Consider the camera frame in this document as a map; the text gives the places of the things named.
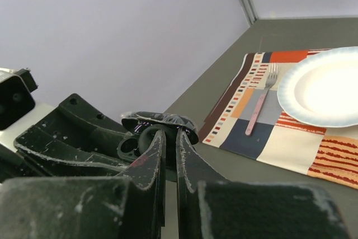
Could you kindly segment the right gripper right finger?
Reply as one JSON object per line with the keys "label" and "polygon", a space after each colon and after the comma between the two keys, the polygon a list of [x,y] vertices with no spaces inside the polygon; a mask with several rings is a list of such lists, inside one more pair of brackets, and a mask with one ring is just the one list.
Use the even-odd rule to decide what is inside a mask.
{"label": "right gripper right finger", "polygon": [[232,182],[176,137],[180,238],[349,238],[340,211],[317,186]]}

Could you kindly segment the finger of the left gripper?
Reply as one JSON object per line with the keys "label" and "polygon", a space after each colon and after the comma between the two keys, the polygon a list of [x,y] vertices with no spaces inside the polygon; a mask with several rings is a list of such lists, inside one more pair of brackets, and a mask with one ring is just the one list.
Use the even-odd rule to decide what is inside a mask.
{"label": "finger of the left gripper", "polygon": [[15,148],[41,176],[115,176],[131,158],[118,153],[124,127],[74,93],[20,134]]}

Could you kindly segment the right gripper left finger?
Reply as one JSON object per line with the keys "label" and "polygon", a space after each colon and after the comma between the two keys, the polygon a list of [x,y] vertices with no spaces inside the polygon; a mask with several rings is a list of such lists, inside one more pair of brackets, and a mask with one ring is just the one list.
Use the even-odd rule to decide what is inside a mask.
{"label": "right gripper left finger", "polygon": [[20,177],[1,187],[2,238],[160,238],[166,136],[117,176]]}

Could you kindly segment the black earbud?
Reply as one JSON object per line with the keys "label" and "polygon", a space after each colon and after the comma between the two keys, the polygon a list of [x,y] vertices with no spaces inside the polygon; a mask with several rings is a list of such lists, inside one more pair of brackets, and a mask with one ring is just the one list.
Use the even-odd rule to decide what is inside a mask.
{"label": "black earbud", "polygon": [[143,154],[149,148],[156,132],[157,132],[157,127],[152,125],[150,127],[147,127],[141,133],[138,139],[138,148],[141,154]]}

